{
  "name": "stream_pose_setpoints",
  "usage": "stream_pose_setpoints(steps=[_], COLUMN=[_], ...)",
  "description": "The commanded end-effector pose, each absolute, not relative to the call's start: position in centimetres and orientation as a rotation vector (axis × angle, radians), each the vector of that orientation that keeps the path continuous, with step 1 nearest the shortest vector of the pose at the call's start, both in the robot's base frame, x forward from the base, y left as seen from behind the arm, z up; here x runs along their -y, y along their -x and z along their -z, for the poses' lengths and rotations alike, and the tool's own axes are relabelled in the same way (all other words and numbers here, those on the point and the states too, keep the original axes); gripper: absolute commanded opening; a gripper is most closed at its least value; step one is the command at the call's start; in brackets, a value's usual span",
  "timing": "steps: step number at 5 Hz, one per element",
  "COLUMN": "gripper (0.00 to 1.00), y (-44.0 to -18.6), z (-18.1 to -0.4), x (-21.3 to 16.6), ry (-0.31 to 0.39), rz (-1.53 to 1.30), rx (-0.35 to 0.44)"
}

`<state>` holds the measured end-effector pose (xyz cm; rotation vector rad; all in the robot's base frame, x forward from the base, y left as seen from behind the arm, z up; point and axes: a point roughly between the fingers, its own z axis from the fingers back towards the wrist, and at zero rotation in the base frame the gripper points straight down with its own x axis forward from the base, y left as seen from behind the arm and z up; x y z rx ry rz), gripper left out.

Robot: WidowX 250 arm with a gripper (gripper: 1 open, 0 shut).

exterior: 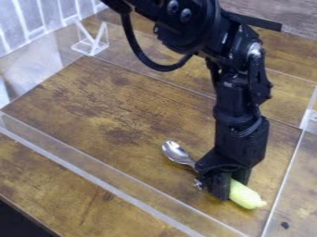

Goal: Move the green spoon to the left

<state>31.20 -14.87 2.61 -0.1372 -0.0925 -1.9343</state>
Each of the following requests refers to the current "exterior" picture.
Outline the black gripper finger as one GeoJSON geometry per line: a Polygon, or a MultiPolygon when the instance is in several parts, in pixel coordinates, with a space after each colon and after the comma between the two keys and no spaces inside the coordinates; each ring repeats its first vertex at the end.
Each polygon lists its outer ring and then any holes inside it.
{"type": "Polygon", "coordinates": [[[221,200],[229,200],[230,174],[226,172],[209,172],[201,177],[202,186],[221,200]]]}
{"type": "Polygon", "coordinates": [[[232,178],[241,184],[246,185],[250,179],[252,169],[245,167],[234,167],[232,169],[232,178]]]}

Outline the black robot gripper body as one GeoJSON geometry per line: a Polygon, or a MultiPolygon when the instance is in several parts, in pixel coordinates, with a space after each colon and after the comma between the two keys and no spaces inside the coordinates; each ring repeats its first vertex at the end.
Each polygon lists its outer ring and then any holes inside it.
{"type": "Polygon", "coordinates": [[[198,172],[232,172],[234,167],[253,167],[265,158],[271,123],[253,102],[248,85],[221,81],[217,102],[214,147],[196,164],[198,172]]]}

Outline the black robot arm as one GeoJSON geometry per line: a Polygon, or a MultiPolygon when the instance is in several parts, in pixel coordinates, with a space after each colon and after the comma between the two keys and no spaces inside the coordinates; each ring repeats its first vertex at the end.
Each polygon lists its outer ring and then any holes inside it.
{"type": "Polygon", "coordinates": [[[265,158],[271,123],[260,105],[272,98],[265,50],[257,32],[220,0],[101,0],[121,16],[126,39],[141,62],[162,72],[185,66],[194,56],[206,60],[217,101],[214,147],[194,164],[198,185],[221,200],[230,182],[248,183],[253,167],[265,158]],[[133,31],[130,14],[155,23],[162,44],[184,55],[172,65],[147,57],[133,31]]]}

